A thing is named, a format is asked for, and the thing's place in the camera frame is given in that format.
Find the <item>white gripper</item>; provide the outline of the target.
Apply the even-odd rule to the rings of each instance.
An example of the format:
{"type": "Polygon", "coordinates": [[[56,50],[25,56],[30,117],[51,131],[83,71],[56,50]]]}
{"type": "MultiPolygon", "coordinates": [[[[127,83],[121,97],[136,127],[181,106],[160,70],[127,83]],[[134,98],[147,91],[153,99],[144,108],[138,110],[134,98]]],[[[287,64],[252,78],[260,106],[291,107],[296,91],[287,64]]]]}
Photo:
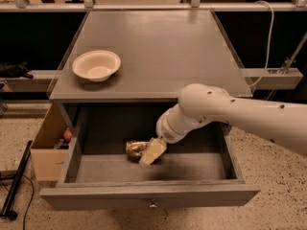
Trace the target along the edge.
{"type": "Polygon", "coordinates": [[[179,107],[172,107],[164,112],[156,123],[158,138],[152,138],[142,152],[139,163],[151,165],[167,149],[167,144],[182,140],[192,130],[192,119],[185,116],[179,107]]]}

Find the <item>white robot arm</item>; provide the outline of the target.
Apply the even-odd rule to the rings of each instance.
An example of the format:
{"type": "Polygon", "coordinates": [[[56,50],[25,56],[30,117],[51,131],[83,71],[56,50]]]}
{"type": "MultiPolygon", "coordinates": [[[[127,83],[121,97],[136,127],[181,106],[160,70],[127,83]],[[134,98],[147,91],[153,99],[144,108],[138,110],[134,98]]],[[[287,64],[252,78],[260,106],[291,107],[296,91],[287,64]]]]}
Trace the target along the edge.
{"type": "Polygon", "coordinates": [[[156,136],[142,152],[140,163],[150,165],[169,144],[190,131],[220,122],[307,155],[307,105],[235,98],[224,89],[193,83],[185,86],[177,104],[156,123],[156,136]]]}

